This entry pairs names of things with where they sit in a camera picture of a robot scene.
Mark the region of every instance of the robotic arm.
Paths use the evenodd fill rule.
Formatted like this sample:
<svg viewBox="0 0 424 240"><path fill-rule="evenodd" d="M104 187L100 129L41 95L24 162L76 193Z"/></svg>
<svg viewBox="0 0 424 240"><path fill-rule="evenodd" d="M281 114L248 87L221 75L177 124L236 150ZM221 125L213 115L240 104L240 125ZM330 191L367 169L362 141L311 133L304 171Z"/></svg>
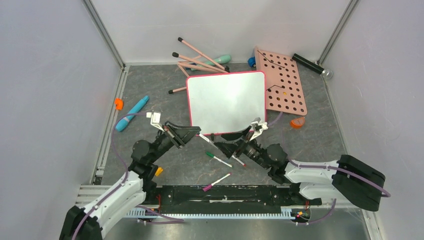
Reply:
<svg viewBox="0 0 424 240"><path fill-rule="evenodd" d="M178 126L169 121L161 125L160 113L157 112L148 113L147 117L151 118L150 124L159 129L155 141L137 141L133 146L128 172L93 202L82 208L73 206L67 212L60 240L72 239L75 232L78 240L102 240L132 208L154 194L157 185L152 179L158 170L154 162L173 146L183 148L196 135L204 138L200 134L200 127ZM382 173L350 155L342 155L340 160L303 165L289 159L279 144L263 148L257 143L256 137L267 128L267 123L257 118L242 131L221 135L226 141L208 142L228 158L245 154L261 167L269 169L268 175L276 183L291 184L290 194L286 197L292 199L293 203L319 198L346 198L359 208L378 210L382 196L380 190L350 177L340 169L360 175L380 187L385 181Z"/></svg>

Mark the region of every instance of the orange object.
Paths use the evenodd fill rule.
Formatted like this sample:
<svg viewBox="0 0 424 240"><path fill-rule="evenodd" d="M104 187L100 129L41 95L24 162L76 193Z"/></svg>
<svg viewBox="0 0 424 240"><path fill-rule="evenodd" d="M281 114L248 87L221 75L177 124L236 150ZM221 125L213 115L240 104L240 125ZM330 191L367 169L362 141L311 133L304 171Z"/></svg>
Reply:
<svg viewBox="0 0 424 240"><path fill-rule="evenodd" d="M122 110L122 108L124 107L124 101L122 101L122 99L116 98L115 107L116 107L116 110Z"/></svg>
<svg viewBox="0 0 424 240"><path fill-rule="evenodd" d="M161 175L161 173L164 171L164 169L162 168L162 167L159 167L157 170L156 170L156 173L154 174L156 177L157 176L159 176L159 175Z"/></svg>
<svg viewBox="0 0 424 240"><path fill-rule="evenodd" d="M305 117L299 117L290 121L290 126L294 129L300 129L305 124Z"/></svg>

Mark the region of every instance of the marker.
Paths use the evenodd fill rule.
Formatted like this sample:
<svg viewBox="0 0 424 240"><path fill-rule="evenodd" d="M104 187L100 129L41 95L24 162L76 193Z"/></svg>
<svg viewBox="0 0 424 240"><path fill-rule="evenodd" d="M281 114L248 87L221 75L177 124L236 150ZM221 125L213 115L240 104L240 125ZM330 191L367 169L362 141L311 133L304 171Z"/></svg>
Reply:
<svg viewBox="0 0 424 240"><path fill-rule="evenodd" d="M211 189L215 184L217 184L217 183L219 183L219 182L221 182L222 180L224 180L226 177L228 177L228 176L230 176L231 175L231 172L230 173L228 173L227 175L225 175L225 176L223 176L223 177L221 177L220 179L218 179L217 181L214 181L214 182L212 182L211 184L209 184L209 185L207 185L207 186L205 186L204 188L203 188L203 191L204 192L206 192L206 191L208 191L209 189Z"/></svg>
<svg viewBox="0 0 424 240"><path fill-rule="evenodd" d="M140 101L137 102L137 104L133 108L131 108L131 110L128 112L128 114L138 113L146 105L148 100L149 100L149 96L143 97ZM122 130L124 130L128 126L128 123L130 123L131 119L133 119L133 118L134 118L134 115L124 117L122 120L120 120L118 122L115 129L118 132L121 132Z"/></svg>
<svg viewBox="0 0 424 240"><path fill-rule="evenodd" d="M231 164L228 164L228 163L226 163L225 161L223 161L223 160L221 160L221 159L219 159L219 158L217 158L215 155L213 155L212 153L210 153L210 152L206 152L206 155L208 155L209 157L211 157L211 158L214 158L214 159L216 159L216 160L218 160L219 162L221 162L221 163L223 163L223 164L225 164L225 165L227 165L228 167L230 167L230 168L232 168L233 167L233 165L231 165Z"/></svg>
<svg viewBox="0 0 424 240"><path fill-rule="evenodd" d="M203 140L205 140L206 142L208 142L210 145L214 146L215 148L217 148L218 150L220 150L217 146L215 146L215 144L213 142L211 142L211 140L209 140L209 138L207 138L205 135L199 133L198 134ZM233 159L237 160L237 162L239 162L243 167L246 167L246 164L244 162L242 162L240 159L238 159L237 157L235 157L234 155L231 156Z"/></svg>

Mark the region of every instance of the white wall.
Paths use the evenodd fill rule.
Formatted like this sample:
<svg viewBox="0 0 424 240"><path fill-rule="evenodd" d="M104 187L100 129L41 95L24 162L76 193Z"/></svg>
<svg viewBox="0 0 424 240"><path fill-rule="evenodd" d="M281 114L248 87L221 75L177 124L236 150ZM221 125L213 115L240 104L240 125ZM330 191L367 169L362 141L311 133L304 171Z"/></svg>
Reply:
<svg viewBox="0 0 424 240"><path fill-rule="evenodd" d="M349 0L92 0L126 63L195 57L247 62L255 45L317 60Z"/></svg>
<svg viewBox="0 0 424 240"><path fill-rule="evenodd" d="M119 75L82 1L1 1L0 239L58 239Z"/></svg>
<svg viewBox="0 0 424 240"><path fill-rule="evenodd" d="M324 65L348 152L386 175L386 239L423 239L424 2L360 1Z"/></svg>

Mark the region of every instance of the green marker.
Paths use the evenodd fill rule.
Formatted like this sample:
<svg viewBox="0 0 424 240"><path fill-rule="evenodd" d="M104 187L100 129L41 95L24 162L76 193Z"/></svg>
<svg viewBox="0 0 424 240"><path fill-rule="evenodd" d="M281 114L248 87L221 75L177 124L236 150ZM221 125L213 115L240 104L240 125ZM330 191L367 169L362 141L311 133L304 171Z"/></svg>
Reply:
<svg viewBox="0 0 424 240"><path fill-rule="evenodd" d="M213 155L212 153L210 153L210 152L206 152L206 155L208 155L209 157L211 157L211 158L214 158L214 159L216 159L216 160L218 160L219 162L221 162L221 163L223 163L223 164L225 164L225 165L227 165L228 167L230 167L230 168L232 168L233 167L233 165L231 165L231 164L228 164L228 163L226 163L225 161L223 161L223 160L221 160L221 159L219 159L219 158L217 158L215 155Z"/></svg>

